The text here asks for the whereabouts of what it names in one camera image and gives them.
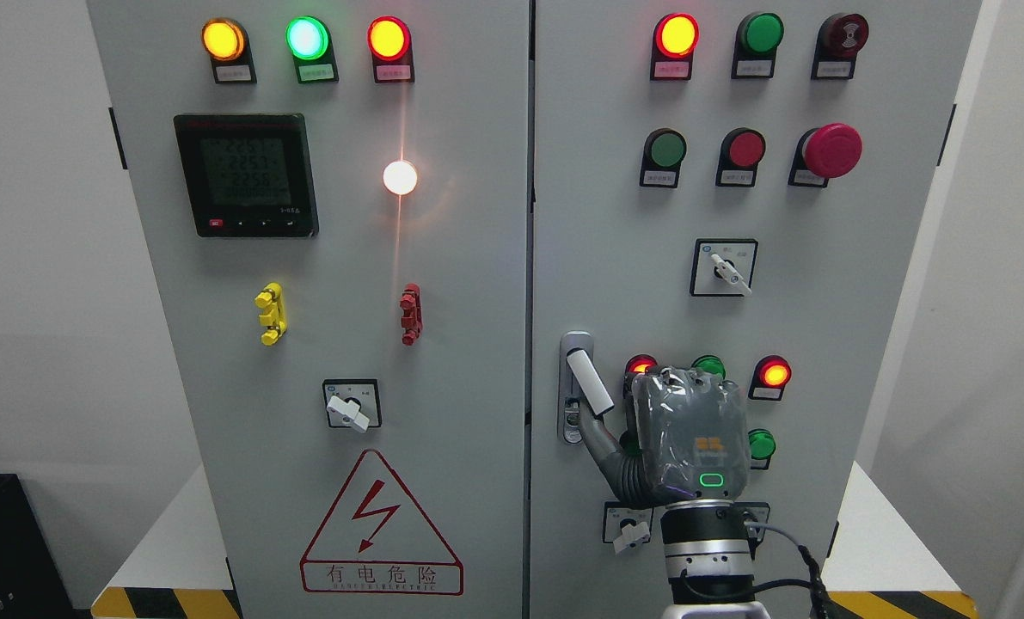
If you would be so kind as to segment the grey robotic right hand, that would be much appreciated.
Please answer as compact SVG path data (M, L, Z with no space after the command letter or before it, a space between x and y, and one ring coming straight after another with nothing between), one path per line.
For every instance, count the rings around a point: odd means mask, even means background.
M690 500L736 500L751 466L739 386L699 369L653 367L634 375L627 400L637 456L587 413L579 431L617 500L634 509Z

